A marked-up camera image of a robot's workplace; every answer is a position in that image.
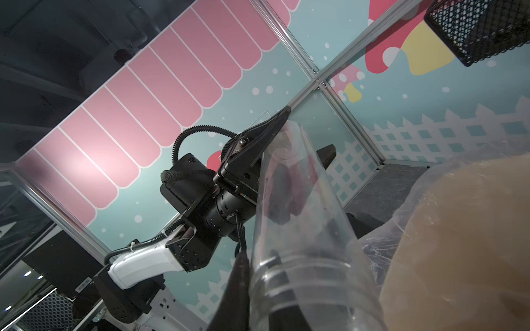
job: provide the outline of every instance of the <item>gray floor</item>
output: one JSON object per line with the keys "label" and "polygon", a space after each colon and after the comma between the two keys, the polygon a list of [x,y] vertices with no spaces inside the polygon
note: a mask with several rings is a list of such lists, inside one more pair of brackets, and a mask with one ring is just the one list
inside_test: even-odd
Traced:
{"label": "gray floor", "polygon": [[345,207],[345,211],[369,226],[377,227],[391,219],[416,180],[427,168],[387,164]]}

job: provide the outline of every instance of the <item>transparent plastic bag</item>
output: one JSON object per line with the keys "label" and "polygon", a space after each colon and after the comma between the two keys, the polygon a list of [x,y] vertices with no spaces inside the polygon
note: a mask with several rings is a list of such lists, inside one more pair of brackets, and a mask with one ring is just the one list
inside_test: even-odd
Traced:
{"label": "transparent plastic bag", "polygon": [[389,330],[530,330],[530,142],[427,170],[359,240]]}
{"label": "transparent plastic bag", "polygon": [[386,330],[366,257],[298,123],[263,153],[258,200],[252,330]]}

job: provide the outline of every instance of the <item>braided cable sleeve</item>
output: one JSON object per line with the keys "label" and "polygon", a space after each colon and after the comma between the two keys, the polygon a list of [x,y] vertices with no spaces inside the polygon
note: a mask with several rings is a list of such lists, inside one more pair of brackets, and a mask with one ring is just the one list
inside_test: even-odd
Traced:
{"label": "braided cable sleeve", "polygon": [[173,160],[173,164],[175,164],[179,160],[179,149],[184,139],[187,136],[192,135],[197,132],[215,132],[220,135],[227,136],[229,138],[233,138],[237,135],[229,130],[216,127],[216,126],[195,126],[195,127],[187,128],[182,133],[180,133],[180,135],[175,140],[175,143],[173,144],[173,150],[171,152],[171,158]]}

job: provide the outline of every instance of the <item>clear plastic cup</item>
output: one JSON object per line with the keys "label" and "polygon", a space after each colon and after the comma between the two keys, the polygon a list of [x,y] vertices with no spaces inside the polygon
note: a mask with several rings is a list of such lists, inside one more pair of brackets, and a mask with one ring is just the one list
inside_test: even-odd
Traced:
{"label": "clear plastic cup", "polygon": [[298,123],[264,152],[259,201],[251,329],[386,330],[367,259]]}

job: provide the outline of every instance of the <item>white picket fence graphic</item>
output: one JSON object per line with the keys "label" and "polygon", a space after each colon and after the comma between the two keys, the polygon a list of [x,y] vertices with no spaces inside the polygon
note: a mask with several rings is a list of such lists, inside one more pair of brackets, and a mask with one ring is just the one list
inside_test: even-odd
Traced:
{"label": "white picket fence graphic", "polygon": [[[428,162],[440,162],[440,159],[437,160],[436,157],[449,158],[459,153],[453,151],[450,144],[460,144],[464,150],[471,150],[476,149],[480,143],[519,138],[521,135],[507,134],[502,124],[522,122],[527,130],[530,129],[530,99],[521,96],[516,105],[515,113],[501,115],[497,115],[485,106],[478,104],[475,115],[475,118],[461,119],[448,109],[445,113],[445,122],[434,122],[423,115],[422,124],[419,125],[414,125],[403,118],[403,127],[401,128],[397,128],[390,122],[388,122],[387,129],[382,129],[376,124],[373,131],[366,127],[363,128],[386,158],[390,159],[395,156],[396,159],[407,160],[408,157],[412,161],[421,161],[424,157]],[[472,136],[466,129],[468,126],[478,125],[482,126],[486,135]],[[455,136],[452,138],[443,137],[439,129],[445,128],[451,128]],[[422,138],[418,133],[420,130],[429,131],[431,138]],[[401,135],[402,132],[410,134],[412,139],[404,139]],[[395,140],[390,140],[387,134],[392,134]],[[379,135],[383,141],[377,140],[375,135]],[[409,144],[417,145],[420,151],[413,151]],[[431,151],[427,144],[436,144],[439,151]],[[400,145],[404,151],[399,151],[394,145]],[[460,149],[459,146],[455,145],[453,148]]]}
{"label": "white picket fence graphic", "polygon": [[208,282],[210,291],[207,294],[197,293],[199,302],[195,305],[186,304],[186,307],[191,310],[195,315],[199,316],[200,319],[209,323],[211,318],[214,316],[217,307],[223,297],[225,292],[224,287],[230,276],[230,272],[219,270],[219,275],[221,280],[218,283]]}
{"label": "white picket fence graphic", "polygon": [[355,141],[351,143],[345,141],[344,146],[346,148],[344,153],[337,153],[335,160],[333,160],[328,167],[328,170],[326,170],[331,177],[331,186],[333,188],[335,188],[336,185],[339,186],[336,194],[343,206],[346,205],[357,191],[361,189],[363,184],[374,175],[376,169],[376,165],[372,162],[372,159],[358,142]]}

